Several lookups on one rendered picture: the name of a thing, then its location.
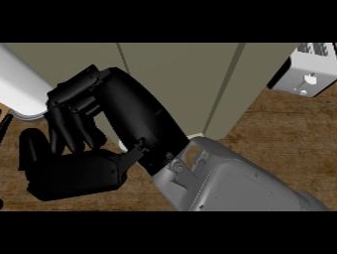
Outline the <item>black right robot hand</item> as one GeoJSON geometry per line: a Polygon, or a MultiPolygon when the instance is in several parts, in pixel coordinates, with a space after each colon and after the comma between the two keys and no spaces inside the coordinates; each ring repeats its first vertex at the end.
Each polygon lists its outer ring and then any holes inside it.
{"type": "Polygon", "coordinates": [[[117,190],[127,170],[158,173],[189,139],[153,93],[119,67],[91,65],[48,93],[49,131],[20,135],[27,191],[49,201],[117,190]]]}

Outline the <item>white cylindrical appliance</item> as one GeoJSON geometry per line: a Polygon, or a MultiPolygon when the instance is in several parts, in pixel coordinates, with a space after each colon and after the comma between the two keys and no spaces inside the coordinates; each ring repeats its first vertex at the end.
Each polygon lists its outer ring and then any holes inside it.
{"type": "Polygon", "coordinates": [[[45,118],[52,89],[29,64],[0,43],[0,103],[18,119],[36,121],[45,118]]]}

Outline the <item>white boxy appliance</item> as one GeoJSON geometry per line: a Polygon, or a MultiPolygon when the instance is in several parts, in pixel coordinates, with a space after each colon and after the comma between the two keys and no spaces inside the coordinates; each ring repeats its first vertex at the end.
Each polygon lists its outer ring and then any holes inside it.
{"type": "Polygon", "coordinates": [[[315,97],[337,82],[334,43],[302,43],[275,73],[268,88],[315,97]]]}

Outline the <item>olive green cabinet door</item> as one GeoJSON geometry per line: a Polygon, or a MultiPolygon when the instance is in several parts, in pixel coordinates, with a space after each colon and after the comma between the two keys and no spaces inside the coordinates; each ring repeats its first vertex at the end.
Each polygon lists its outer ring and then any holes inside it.
{"type": "Polygon", "coordinates": [[[122,43],[127,70],[186,135],[204,131],[241,43],[122,43]]]}

